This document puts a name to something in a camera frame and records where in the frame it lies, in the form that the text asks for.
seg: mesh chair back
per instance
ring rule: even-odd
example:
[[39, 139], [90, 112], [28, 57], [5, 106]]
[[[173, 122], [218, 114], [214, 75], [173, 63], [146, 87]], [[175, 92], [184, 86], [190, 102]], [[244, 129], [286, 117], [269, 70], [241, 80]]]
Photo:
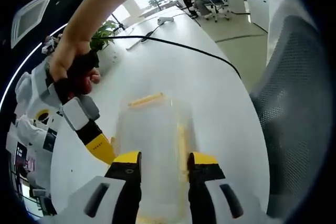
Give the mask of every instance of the mesh chair back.
[[284, 20], [264, 76], [250, 96], [268, 151], [267, 214], [284, 217], [314, 183], [332, 130], [327, 53], [317, 31], [302, 18]]

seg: yellow object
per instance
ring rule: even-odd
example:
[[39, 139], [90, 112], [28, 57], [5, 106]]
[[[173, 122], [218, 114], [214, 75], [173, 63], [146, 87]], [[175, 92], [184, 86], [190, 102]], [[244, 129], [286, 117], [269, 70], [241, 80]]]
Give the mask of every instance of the yellow object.
[[49, 110], [48, 109], [40, 110], [39, 112], [37, 112], [35, 119], [38, 120], [38, 118], [44, 113], [49, 114]]
[[137, 106], [137, 105], [140, 105], [142, 103], [145, 103], [145, 102], [150, 102], [154, 99], [157, 99], [157, 98], [160, 98], [164, 96], [164, 94], [162, 92], [160, 93], [157, 93], [157, 94], [152, 94], [152, 95], [149, 95], [147, 97], [144, 97], [144, 98], [141, 98], [141, 99], [138, 99], [138, 100], [135, 100], [134, 102], [130, 102], [128, 104], [128, 106]]
[[139, 154], [139, 151], [128, 152], [128, 153], [119, 155], [113, 160], [113, 162], [114, 163], [134, 163], [136, 164], [138, 160], [138, 154]]
[[137, 216], [136, 218], [137, 218], [136, 223], [138, 224], [166, 224], [169, 222], [169, 221], [163, 220], [162, 218], [151, 219], [151, 218], [141, 217], [141, 216]]
[[206, 155], [199, 152], [193, 152], [195, 165], [209, 165], [209, 164], [218, 164], [217, 160], [210, 155]]
[[183, 181], [188, 182], [188, 167], [187, 160], [189, 157], [188, 138], [184, 127], [178, 127], [179, 137], [179, 153], [180, 153], [180, 169], [183, 176]]
[[115, 159], [113, 146], [103, 134], [99, 134], [96, 138], [94, 138], [86, 145], [86, 148], [93, 156], [108, 165], [111, 165]]

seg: human arm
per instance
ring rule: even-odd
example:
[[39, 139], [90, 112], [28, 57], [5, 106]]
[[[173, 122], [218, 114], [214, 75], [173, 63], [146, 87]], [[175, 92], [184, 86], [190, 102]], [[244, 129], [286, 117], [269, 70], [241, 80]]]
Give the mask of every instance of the human arm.
[[54, 40], [54, 42], [55, 42], [56, 44], [59, 43], [59, 39], [58, 39], [58, 38], [53, 37], [53, 40]]
[[[70, 19], [50, 63], [54, 81], [67, 77], [75, 56], [90, 50], [90, 40], [101, 24], [126, 0], [84, 0]], [[96, 71], [88, 73], [88, 80], [97, 82]]]

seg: human hand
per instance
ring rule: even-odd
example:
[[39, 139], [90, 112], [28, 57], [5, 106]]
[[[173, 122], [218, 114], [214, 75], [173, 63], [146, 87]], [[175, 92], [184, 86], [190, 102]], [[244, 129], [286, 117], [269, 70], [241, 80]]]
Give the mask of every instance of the human hand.
[[[90, 45], [88, 41], [72, 42], [63, 37], [50, 62], [49, 73], [54, 82], [67, 78], [67, 70], [72, 65], [75, 57], [81, 57], [81, 55], [85, 55], [89, 51]], [[99, 83], [100, 74], [96, 68], [93, 68], [84, 76], [78, 76], [70, 81], [73, 87], [76, 88], [74, 92], [88, 94], [92, 90], [92, 83]]]
[[55, 42], [56, 44], [59, 43], [59, 39], [58, 39], [58, 38], [53, 37], [53, 40], [54, 40], [54, 42]]

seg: desk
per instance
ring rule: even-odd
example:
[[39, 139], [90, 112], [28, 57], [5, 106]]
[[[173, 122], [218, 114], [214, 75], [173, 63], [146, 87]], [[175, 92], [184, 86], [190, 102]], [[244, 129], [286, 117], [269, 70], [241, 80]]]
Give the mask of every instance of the desk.
[[[165, 0], [163, 1], [162, 3], [159, 3], [159, 6], [161, 7], [161, 9], [168, 9], [172, 6], [176, 6], [177, 4], [177, 0]], [[143, 17], [143, 18], [146, 18], [146, 17], [149, 17], [157, 12], [159, 12], [160, 9], [159, 7], [151, 7], [150, 9], [148, 10], [145, 10], [139, 17]]]
[[[182, 12], [175, 7], [164, 10], [166, 17], [178, 13]], [[144, 35], [155, 27], [153, 18], [135, 26], [132, 34]], [[129, 29], [120, 35], [129, 34]], [[227, 59], [187, 15], [175, 17], [174, 22], [161, 26], [153, 36]], [[115, 135], [120, 104], [127, 97], [163, 92], [188, 102], [196, 149], [216, 156], [225, 176], [256, 195], [266, 211], [269, 197], [266, 144], [249, 94], [234, 69], [218, 59], [156, 41], [126, 51], [135, 41], [114, 41], [123, 50], [123, 58], [91, 93], [101, 114], [97, 124], [105, 135]], [[86, 150], [64, 120], [52, 158], [51, 197], [58, 212], [66, 207], [71, 193], [95, 176], [104, 176], [108, 169]]]

